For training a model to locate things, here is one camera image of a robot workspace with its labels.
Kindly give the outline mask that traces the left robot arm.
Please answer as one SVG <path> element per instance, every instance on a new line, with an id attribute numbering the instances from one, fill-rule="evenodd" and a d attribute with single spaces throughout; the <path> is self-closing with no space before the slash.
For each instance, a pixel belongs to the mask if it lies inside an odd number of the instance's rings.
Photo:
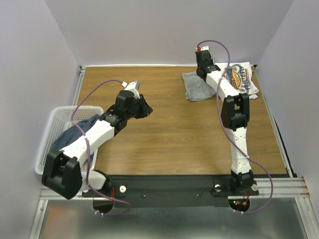
<path id="1" fill-rule="evenodd" d="M 115 103 L 100 116 L 81 137 L 59 151 L 47 154 L 42 184 L 65 199 L 72 199 L 80 191 L 93 187 L 99 196 L 110 193 L 111 184 L 100 171 L 84 173 L 81 168 L 91 154 L 127 126 L 128 120 L 148 117 L 153 109 L 143 95 L 138 97 L 128 90 L 118 93 Z"/>

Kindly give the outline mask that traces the grey tank top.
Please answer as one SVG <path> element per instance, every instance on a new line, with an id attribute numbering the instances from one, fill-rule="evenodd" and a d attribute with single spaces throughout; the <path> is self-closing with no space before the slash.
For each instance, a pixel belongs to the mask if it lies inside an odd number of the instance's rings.
<path id="1" fill-rule="evenodd" d="M 182 73 L 185 98 L 192 102 L 204 101 L 216 95 L 216 91 L 201 79 L 196 72 Z"/>

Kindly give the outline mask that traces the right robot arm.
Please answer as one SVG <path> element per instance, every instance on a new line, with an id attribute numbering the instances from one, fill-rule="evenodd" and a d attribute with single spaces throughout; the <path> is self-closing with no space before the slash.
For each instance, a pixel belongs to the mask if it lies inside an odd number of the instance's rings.
<path id="1" fill-rule="evenodd" d="M 214 64 L 209 47 L 197 47 L 197 75 L 216 91 L 222 100 L 218 107 L 222 129 L 231 144 L 231 176 L 229 188 L 234 194 L 247 191 L 254 184 L 248 160 L 246 132 L 250 119 L 250 104 L 247 93 L 240 93 L 225 78 L 227 70 Z"/>

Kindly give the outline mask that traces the blue tank top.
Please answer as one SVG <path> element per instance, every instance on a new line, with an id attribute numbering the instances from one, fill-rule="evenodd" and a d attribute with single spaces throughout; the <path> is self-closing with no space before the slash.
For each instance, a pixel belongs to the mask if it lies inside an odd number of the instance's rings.
<path id="1" fill-rule="evenodd" d="M 95 124 L 99 117 L 100 116 L 98 114 L 95 114 L 89 119 L 79 121 L 77 124 L 84 132 L 87 132 Z M 50 150 L 60 151 L 62 148 L 72 144 L 82 135 L 83 134 L 80 130 L 73 125 L 57 138 L 57 140 L 52 144 Z"/>

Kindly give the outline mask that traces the folded white printed tank top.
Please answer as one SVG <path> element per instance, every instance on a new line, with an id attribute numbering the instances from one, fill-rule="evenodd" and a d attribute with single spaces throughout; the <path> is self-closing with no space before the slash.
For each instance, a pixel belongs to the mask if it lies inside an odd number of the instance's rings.
<path id="1" fill-rule="evenodd" d="M 238 93 L 246 93 L 250 99 L 257 99 L 259 90 L 254 85 L 252 76 L 250 62 L 230 63 L 220 84 L 220 92 L 227 81 Z"/>

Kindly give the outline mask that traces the white plastic laundry basket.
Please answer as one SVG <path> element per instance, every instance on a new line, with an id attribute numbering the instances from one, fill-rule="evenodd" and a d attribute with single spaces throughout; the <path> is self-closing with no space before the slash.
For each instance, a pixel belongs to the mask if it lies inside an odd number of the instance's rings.
<path id="1" fill-rule="evenodd" d="M 36 156 L 34 170 L 38 175 L 43 174 L 46 156 L 52 144 L 63 132 L 72 127 L 71 115 L 75 108 L 76 106 L 63 106 L 52 111 Z M 80 106 L 73 119 L 75 122 L 79 122 L 94 115 L 101 115 L 103 112 L 103 109 L 99 106 Z"/>

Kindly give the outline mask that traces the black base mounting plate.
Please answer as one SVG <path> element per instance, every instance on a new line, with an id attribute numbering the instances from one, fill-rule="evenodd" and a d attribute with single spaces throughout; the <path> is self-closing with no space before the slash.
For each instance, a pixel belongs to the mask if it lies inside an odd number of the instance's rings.
<path id="1" fill-rule="evenodd" d="M 228 207 L 229 199 L 257 196 L 259 191 L 231 190 L 230 175 L 112 175 L 101 192 L 133 208 Z"/>

